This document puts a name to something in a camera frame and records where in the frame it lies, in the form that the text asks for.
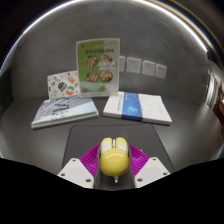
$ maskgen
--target black mat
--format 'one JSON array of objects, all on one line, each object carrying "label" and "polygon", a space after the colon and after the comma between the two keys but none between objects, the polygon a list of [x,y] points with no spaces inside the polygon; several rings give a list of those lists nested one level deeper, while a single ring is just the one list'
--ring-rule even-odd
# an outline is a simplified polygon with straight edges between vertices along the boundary
[{"label": "black mat", "polygon": [[[134,125],[99,125],[99,126],[74,126],[71,128],[68,138],[63,167],[71,158],[80,158],[89,149],[101,143],[104,138],[115,139],[123,137],[149,157],[158,157],[170,173],[173,167],[157,133],[151,124]],[[100,173],[99,188],[103,190],[121,190],[133,188],[133,180],[130,172],[121,176],[117,184],[112,177]]]}]

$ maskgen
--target standing booklet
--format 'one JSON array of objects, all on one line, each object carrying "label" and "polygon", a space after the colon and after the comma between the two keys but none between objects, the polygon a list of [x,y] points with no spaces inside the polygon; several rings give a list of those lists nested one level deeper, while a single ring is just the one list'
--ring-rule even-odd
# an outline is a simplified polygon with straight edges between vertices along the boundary
[{"label": "standing booklet", "polygon": [[31,123],[32,129],[99,117],[99,113],[90,97],[79,95],[67,98],[45,100]]},{"label": "standing booklet", "polygon": [[119,91],[120,39],[76,43],[80,96],[110,96]]},{"label": "standing booklet", "polygon": [[119,92],[110,96],[103,115],[156,124],[172,123],[161,96],[146,94]]},{"label": "standing booklet", "polygon": [[80,94],[77,71],[62,72],[47,77],[49,99]]}]

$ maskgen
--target yellow object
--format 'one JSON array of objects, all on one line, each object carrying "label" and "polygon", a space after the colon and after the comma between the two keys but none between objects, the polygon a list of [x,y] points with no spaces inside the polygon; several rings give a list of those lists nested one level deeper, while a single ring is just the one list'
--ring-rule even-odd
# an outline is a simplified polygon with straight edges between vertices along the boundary
[{"label": "yellow object", "polygon": [[100,147],[100,170],[107,176],[119,177],[129,167],[128,144],[125,139],[103,139]]}]

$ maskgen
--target gray table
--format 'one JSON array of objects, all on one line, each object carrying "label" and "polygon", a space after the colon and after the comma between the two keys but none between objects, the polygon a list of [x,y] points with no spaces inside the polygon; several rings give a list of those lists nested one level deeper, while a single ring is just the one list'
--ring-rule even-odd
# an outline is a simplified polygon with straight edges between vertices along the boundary
[{"label": "gray table", "polygon": [[[121,125],[133,121],[103,117],[108,98],[94,98],[100,117],[32,130],[30,123],[44,97],[15,101],[0,123],[0,149],[6,159],[31,164],[50,173],[62,168],[70,128],[74,125]],[[221,147],[221,125],[205,104],[164,98],[171,126],[154,125],[174,170],[208,161]]]}]

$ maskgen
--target power outlet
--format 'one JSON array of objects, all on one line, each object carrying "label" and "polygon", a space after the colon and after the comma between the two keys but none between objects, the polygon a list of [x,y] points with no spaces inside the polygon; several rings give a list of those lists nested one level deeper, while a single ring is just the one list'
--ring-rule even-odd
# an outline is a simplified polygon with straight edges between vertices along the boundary
[{"label": "power outlet", "polygon": [[144,61],[143,62],[143,71],[142,74],[154,76],[156,71],[156,63],[151,61]]},{"label": "power outlet", "polygon": [[166,66],[158,64],[156,66],[156,75],[155,75],[155,77],[161,78],[161,79],[165,79],[166,78],[166,71],[167,71],[167,67]]},{"label": "power outlet", "polygon": [[142,60],[137,58],[127,58],[127,72],[140,73]]},{"label": "power outlet", "polygon": [[125,67],[125,57],[120,56],[120,72],[124,71],[124,67]]}]

